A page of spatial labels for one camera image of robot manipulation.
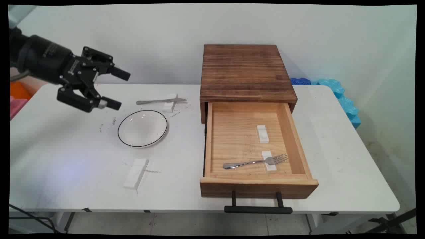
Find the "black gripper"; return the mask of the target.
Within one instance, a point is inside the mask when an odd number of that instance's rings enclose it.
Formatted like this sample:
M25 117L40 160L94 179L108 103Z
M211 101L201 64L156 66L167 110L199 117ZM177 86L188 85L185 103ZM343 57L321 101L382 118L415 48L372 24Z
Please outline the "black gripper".
M11 66L20 73L28 71L32 77L62 85L56 99L86 113L94 108L121 108L121 102L101 96L90 86L96 75L111 74L129 80L130 73L116 66L113 60L113 56L88 46L83 47L81 55L76 55L43 37L25 36L18 28L10 30Z

